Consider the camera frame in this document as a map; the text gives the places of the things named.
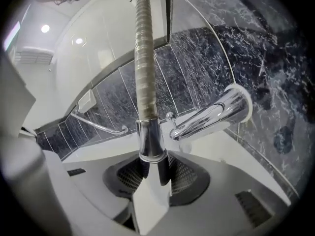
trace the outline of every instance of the recessed spotlight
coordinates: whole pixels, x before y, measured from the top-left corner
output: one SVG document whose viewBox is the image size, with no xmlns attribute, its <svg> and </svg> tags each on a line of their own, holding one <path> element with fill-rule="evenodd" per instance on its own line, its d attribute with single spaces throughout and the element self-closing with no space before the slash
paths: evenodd
<svg viewBox="0 0 315 236">
<path fill-rule="evenodd" d="M 41 28 L 41 32 L 43 33 L 47 33 L 49 31 L 50 27 L 49 25 L 44 25 L 42 28 Z"/>
<path fill-rule="evenodd" d="M 83 43 L 83 39 L 82 38 L 77 38 L 77 40 L 75 41 L 78 45 Z"/>
</svg>

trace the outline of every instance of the ribbed flexible hose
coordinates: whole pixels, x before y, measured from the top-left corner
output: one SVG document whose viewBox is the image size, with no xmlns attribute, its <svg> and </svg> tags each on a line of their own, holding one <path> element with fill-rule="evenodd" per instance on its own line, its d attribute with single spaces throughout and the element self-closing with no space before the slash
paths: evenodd
<svg viewBox="0 0 315 236">
<path fill-rule="evenodd" d="M 150 0 L 137 0 L 135 77 L 139 120 L 157 117 Z"/>
</svg>

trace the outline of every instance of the tiled wall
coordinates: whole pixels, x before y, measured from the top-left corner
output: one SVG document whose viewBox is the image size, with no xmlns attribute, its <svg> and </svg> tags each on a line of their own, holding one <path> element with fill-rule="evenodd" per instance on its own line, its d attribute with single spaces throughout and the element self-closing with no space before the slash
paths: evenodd
<svg viewBox="0 0 315 236">
<path fill-rule="evenodd" d="M 170 111 L 181 115 L 194 110 L 191 92 L 169 45 L 155 50 L 154 67 L 160 118 L 164 119 Z M 135 132 L 138 111 L 133 61 L 106 77 L 93 89 L 93 93 L 96 105 L 85 114 L 79 114 L 82 118 L 115 130 L 126 125 L 130 132 Z M 37 142 L 43 149 L 56 152 L 62 160 L 81 146 L 119 137 L 95 129 L 72 116 L 37 136 Z"/>
<path fill-rule="evenodd" d="M 294 199 L 315 155 L 315 79 L 295 21 L 277 0 L 173 0 L 172 8 L 171 47 L 194 106 L 234 81 L 245 87 L 252 118 L 228 132 L 278 182 L 288 181 Z"/>
</svg>

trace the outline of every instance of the grab bar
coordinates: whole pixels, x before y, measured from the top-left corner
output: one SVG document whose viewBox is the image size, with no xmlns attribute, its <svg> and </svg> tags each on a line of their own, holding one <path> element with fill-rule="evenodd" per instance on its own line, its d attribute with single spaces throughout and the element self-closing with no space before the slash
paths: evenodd
<svg viewBox="0 0 315 236">
<path fill-rule="evenodd" d="M 116 131 L 116 130 L 113 130 L 113 129 L 110 129 L 110 128 L 105 128 L 105 127 L 103 127 L 101 125 L 98 125 L 98 124 L 96 124 L 94 122 L 91 122 L 89 120 L 85 120 L 84 118 L 79 117 L 79 116 L 77 116 L 77 115 L 75 115 L 73 113 L 71 113 L 70 115 L 75 117 L 75 118 L 77 118 L 78 120 L 80 120 L 82 122 L 85 122 L 88 125 L 93 126 L 94 128 L 98 128 L 98 129 L 103 130 L 103 131 L 105 131 L 107 133 L 110 133 L 112 135 L 122 135 L 122 134 L 125 134 L 125 133 L 127 133 L 129 131 L 129 129 L 125 125 L 122 126 L 121 131 Z"/>
</svg>

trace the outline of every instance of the chrome faucet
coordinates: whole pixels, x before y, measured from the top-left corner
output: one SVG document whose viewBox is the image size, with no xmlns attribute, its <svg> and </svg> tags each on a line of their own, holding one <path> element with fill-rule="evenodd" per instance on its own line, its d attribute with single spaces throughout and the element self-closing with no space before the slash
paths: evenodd
<svg viewBox="0 0 315 236">
<path fill-rule="evenodd" d="M 238 122 L 246 122 L 252 115 L 252 100 L 249 93 L 240 85 L 229 85 L 221 98 L 214 104 L 198 111 L 195 115 L 175 125 L 170 137 L 195 140 L 202 136 L 228 128 Z M 168 122 L 175 124 L 175 115 L 167 113 Z"/>
</svg>

